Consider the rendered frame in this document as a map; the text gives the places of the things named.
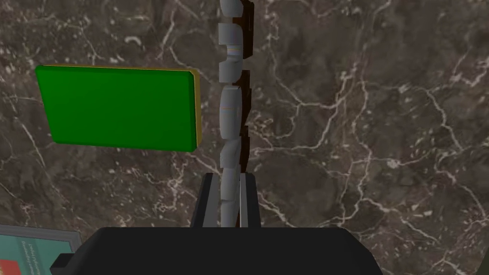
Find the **teal book with grey border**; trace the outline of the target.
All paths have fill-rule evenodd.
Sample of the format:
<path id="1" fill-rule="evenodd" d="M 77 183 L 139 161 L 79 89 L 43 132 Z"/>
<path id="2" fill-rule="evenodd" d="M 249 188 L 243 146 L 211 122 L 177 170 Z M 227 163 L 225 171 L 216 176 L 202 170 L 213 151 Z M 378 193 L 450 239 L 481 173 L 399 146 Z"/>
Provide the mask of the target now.
<path id="1" fill-rule="evenodd" d="M 0 224 L 0 275 L 52 275 L 59 254 L 81 244 L 77 231 Z"/>

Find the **green book with yellow edge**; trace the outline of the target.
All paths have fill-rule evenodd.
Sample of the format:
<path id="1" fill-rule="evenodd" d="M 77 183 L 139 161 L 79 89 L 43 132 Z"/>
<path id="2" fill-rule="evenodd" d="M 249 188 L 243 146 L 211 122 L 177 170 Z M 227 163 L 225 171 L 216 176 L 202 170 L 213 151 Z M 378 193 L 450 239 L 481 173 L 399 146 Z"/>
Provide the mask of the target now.
<path id="1" fill-rule="evenodd" d="M 50 64 L 35 74 L 58 144 L 193 152 L 202 141 L 195 70 Z"/>

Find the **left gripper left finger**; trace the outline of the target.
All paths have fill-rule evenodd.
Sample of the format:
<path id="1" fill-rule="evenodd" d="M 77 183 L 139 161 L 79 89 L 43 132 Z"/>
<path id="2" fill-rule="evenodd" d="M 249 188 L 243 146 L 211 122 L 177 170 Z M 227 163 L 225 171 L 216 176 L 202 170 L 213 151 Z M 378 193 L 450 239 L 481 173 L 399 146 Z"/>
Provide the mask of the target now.
<path id="1" fill-rule="evenodd" d="M 217 227 L 218 180 L 219 176 L 215 173 L 205 173 L 202 177 L 190 227 Z"/>

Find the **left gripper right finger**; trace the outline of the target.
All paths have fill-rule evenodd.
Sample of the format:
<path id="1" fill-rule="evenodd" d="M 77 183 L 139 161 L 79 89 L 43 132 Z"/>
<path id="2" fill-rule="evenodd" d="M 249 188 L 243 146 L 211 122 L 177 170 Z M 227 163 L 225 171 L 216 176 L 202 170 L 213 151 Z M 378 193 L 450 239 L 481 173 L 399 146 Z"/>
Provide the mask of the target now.
<path id="1" fill-rule="evenodd" d="M 240 175 L 240 227 L 261 228 L 261 217 L 255 176 L 251 173 Z"/>

